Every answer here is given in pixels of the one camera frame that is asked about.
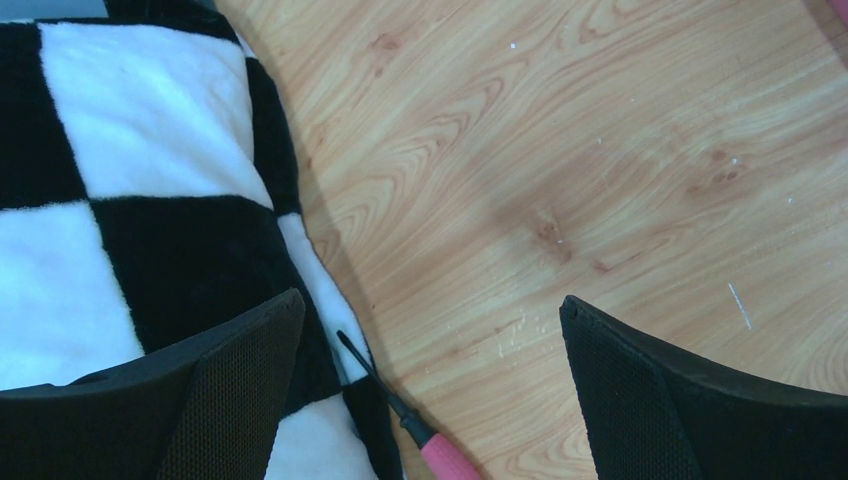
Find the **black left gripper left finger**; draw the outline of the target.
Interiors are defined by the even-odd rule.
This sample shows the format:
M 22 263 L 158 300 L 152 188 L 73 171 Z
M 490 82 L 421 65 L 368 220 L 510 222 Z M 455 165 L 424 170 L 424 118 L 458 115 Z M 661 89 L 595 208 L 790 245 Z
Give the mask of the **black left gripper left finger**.
M 260 479 L 304 319 L 273 299 L 139 359 L 1 394 L 5 479 Z

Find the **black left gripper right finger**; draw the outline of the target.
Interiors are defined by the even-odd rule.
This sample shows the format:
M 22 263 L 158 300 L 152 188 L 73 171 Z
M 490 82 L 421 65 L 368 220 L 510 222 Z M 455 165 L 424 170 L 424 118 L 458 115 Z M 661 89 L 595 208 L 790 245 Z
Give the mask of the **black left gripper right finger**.
M 847 399 L 747 374 L 569 295 L 567 358 L 602 479 L 843 479 Z

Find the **pink handled screwdriver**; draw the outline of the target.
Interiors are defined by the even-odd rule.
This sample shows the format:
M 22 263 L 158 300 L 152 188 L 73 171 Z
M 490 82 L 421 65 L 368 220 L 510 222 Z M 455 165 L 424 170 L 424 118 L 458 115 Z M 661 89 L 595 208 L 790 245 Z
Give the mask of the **pink handled screwdriver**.
M 388 404 L 399 417 L 400 426 L 415 442 L 422 459 L 434 476 L 439 480 L 480 480 L 480 473 L 465 454 L 383 382 L 375 368 L 354 346 L 351 339 L 341 330 L 337 330 L 336 335 L 385 393 Z

